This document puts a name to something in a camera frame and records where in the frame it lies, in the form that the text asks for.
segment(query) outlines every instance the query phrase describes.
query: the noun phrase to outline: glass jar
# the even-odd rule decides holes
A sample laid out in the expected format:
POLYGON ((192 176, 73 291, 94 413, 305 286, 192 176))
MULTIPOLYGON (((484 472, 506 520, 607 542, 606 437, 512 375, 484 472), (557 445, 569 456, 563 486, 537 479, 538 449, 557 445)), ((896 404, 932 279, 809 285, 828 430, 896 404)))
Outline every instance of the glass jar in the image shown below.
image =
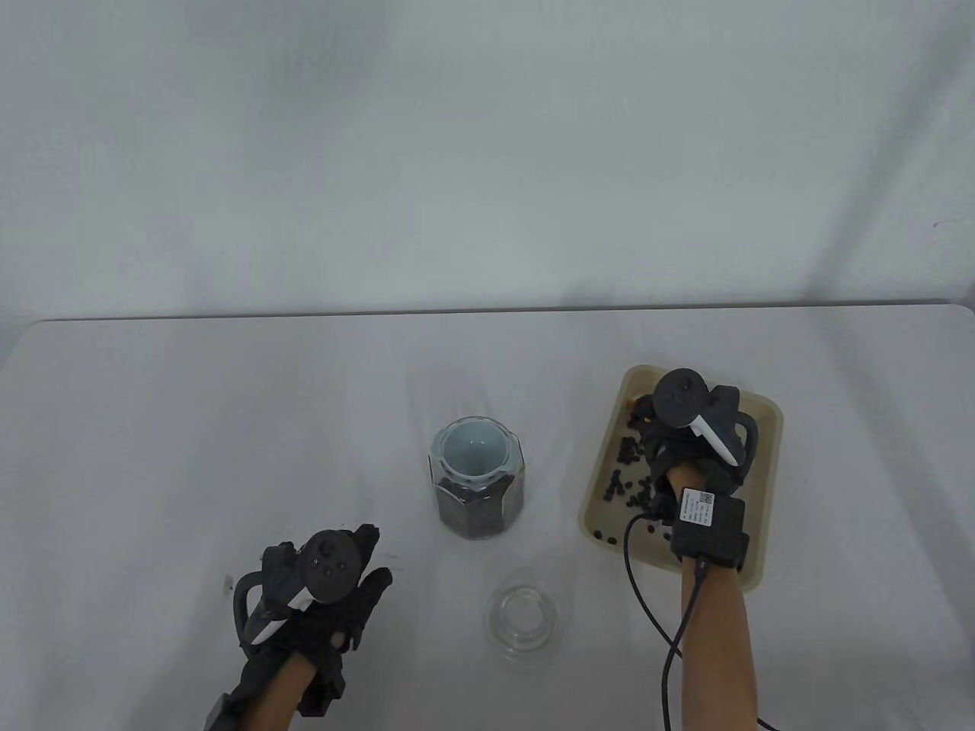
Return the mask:
POLYGON ((525 502, 522 446, 486 416, 466 416, 437 434, 430 479, 440 519, 464 538, 503 533, 525 502))

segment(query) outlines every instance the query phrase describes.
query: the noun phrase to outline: white backdrop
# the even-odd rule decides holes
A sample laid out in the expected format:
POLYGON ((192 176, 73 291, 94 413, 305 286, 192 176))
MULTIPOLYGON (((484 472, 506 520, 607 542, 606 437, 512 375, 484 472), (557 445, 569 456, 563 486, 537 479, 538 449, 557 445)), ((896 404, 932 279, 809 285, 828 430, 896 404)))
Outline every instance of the white backdrop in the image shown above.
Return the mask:
POLYGON ((8 0, 0 327, 961 297, 962 0, 8 0))

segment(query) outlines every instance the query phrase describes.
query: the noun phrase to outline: beige plastic tray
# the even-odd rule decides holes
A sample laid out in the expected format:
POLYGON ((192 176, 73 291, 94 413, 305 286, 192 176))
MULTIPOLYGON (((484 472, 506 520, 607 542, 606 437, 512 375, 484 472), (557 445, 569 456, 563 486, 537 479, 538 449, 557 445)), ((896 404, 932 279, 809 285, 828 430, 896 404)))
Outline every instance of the beige plastic tray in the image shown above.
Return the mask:
MULTIPOLYGON (((617 553, 623 553, 623 531, 627 522, 640 512, 640 508, 627 508, 626 499, 631 493, 640 490, 637 480, 649 475, 650 470, 645 460, 624 465, 616 462, 619 453, 619 443, 623 437, 636 437, 637 433, 628 429, 626 423, 630 420, 630 408, 627 401, 643 394, 652 393, 667 370, 651 365, 637 365, 630 368, 623 376, 623 385, 616 397, 612 418, 603 439, 599 460, 593 471, 589 483, 589 490, 579 513, 579 524, 582 532, 593 543, 617 553), (621 470, 620 478, 623 482, 631 481, 633 488, 627 490, 626 495, 616 496, 612 502, 603 499, 606 486, 613 470, 621 470), (596 538, 599 530, 603 538, 596 538), (615 538, 615 545, 609 542, 615 538)), ((765 544, 768 537, 768 520, 772 505, 772 492, 775 487, 775 468, 779 460, 779 443, 782 441, 782 411, 763 396, 757 396, 746 391, 741 392, 740 408, 751 415, 759 425, 759 450, 752 463, 748 477, 734 496, 745 501, 745 532, 751 536, 748 555, 741 571, 742 589, 746 592, 754 589, 761 581, 761 573, 765 564, 765 544)), ((630 558, 651 566, 666 568, 670 571, 680 571, 681 565, 677 557, 671 553, 667 538, 671 533, 669 527, 660 522, 650 523, 642 520, 633 527, 630 535, 630 558), (647 526, 653 526, 653 532, 647 526)))

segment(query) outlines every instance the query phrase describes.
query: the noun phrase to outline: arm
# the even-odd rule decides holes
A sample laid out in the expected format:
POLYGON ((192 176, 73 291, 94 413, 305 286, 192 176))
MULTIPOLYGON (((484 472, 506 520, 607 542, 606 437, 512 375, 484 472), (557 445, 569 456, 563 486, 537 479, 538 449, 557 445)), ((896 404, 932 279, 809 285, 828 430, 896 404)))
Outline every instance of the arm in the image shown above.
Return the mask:
MULTIPOLYGON (((341 647, 344 642, 344 633, 331 636, 332 647, 341 647)), ((292 654, 244 714, 241 731, 287 731, 301 696, 317 671, 301 655, 292 654)))
MULTIPOLYGON (((693 467, 667 474, 680 502, 685 487, 705 489, 693 467)), ((682 606, 694 587, 694 561, 683 561, 682 606)), ((755 731, 759 714, 752 641, 738 572, 711 566, 683 636, 683 728, 755 731)))

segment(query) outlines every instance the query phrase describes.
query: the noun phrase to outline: black glove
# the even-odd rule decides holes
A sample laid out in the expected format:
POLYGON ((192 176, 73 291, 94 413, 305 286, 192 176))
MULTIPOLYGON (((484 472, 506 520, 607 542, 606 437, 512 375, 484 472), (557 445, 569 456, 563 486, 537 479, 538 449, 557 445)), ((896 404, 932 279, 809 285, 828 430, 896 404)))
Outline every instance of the black glove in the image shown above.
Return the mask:
MULTIPOLYGON (((344 532, 349 533, 359 549, 365 569, 379 541, 379 529, 365 524, 354 533, 344 532)), ((366 622, 392 583, 390 570, 377 568, 339 601, 315 602, 304 612, 294 613, 284 627, 261 644, 246 646, 248 661, 241 672, 241 681, 229 695, 220 697, 205 729, 235 729, 248 703, 263 692, 294 652, 318 669, 301 697, 298 712, 304 716, 324 715, 329 704, 341 698, 345 689, 341 654, 359 647, 366 622), (336 633, 344 633, 343 643, 337 648, 332 645, 336 633)))
POLYGON ((744 469, 735 470, 688 427, 675 429, 663 424, 656 418, 652 396, 637 399, 630 423, 640 432, 646 464, 650 468, 650 484, 654 492, 650 512, 665 524, 673 522, 678 508, 674 488, 667 479, 670 470, 689 462, 704 476, 709 492, 730 495, 741 485, 751 466, 749 461, 744 469))
MULTIPOLYGON (((375 544, 379 540, 379 529, 374 525, 361 525, 355 533, 349 533, 355 541, 365 567, 375 544)), ((314 665, 320 655, 324 660, 335 650, 332 636, 344 633, 345 639, 338 652, 345 653, 359 647, 366 622, 379 603, 382 593, 393 583, 393 574, 388 568, 377 568, 345 598, 334 604, 315 603, 294 617, 273 634, 264 644, 287 647, 292 652, 308 658, 314 665)))
MULTIPOLYGON (((349 535, 359 549, 365 570, 379 541, 379 529, 367 523, 349 535)), ((333 604, 316 602, 291 617, 284 627, 264 642, 274 648, 283 648, 288 654, 296 652, 318 668, 298 705, 301 715, 325 715, 329 704, 342 697, 345 680, 341 675, 339 653, 344 654, 350 648, 358 649, 366 622, 379 604, 382 593, 392 583, 392 572, 386 567, 377 568, 345 598, 333 604), (336 633, 344 634, 344 640, 337 648, 332 644, 336 633)))

